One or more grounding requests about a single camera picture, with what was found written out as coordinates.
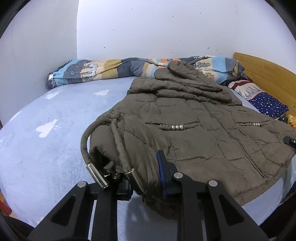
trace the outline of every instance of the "mattress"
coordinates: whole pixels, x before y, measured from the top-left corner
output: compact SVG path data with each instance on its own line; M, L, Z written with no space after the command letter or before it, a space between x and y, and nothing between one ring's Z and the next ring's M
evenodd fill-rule
M0 188L16 215L36 226L79 181L94 181L80 153L85 129L122 100L134 77L69 84L50 90L18 112L0 131ZM243 105L254 107L236 92ZM285 176L243 206L261 224L296 181L296 158ZM118 240L176 240L166 220L133 195L118 202Z

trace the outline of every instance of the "white wall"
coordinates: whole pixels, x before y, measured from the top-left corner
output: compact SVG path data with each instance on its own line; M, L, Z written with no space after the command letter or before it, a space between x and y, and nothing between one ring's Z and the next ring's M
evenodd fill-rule
M296 73L296 41L277 12L264 0L237 0L236 51L260 57Z
M49 72L77 57L77 8L78 0L31 0L4 32L0 39L2 124L47 92Z
M80 0L77 56L86 59L233 56L236 0Z
M296 73L296 41L264 0L80 0L86 59L254 55Z

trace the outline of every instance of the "bed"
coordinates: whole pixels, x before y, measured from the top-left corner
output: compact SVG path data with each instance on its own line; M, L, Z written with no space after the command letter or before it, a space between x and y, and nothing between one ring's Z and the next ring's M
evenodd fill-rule
M255 83L252 56L235 53ZM255 58L256 66L271 62ZM269 76L269 81L276 81ZM62 85L47 92L15 114L0 131L0 189L16 215L36 226L79 181L93 183L80 153L80 138L100 114L126 95L134 77ZM270 94L275 94L266 86ZM243 105L258 111L238 93ZM276 96L283 102L285 96ZM286 101L290 112L295 106ZM261 224L280 204L296 181L296 157L285 175L264 194L243 208ZM175 240L176 225L151 211L142 198L118 202L119 240Z

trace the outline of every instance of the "striped blanket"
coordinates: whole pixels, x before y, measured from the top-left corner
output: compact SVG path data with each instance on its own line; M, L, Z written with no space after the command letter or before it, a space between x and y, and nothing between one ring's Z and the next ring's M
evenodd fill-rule
M111 60L73 59L48 75L48 88L91 80L131 76L154 78L157 68L165 68L170 61L186 61L218 84L243 77L244 67L235 59L223 56L192 56L189 58L147 59L126 58Z

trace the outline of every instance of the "wooden headboard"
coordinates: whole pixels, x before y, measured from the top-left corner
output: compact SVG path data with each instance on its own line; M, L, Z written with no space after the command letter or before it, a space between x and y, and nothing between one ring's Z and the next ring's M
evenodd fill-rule
M289 107L296 116L296 74L267 60L251 55L234 53L244 67L245 74L261 89Z

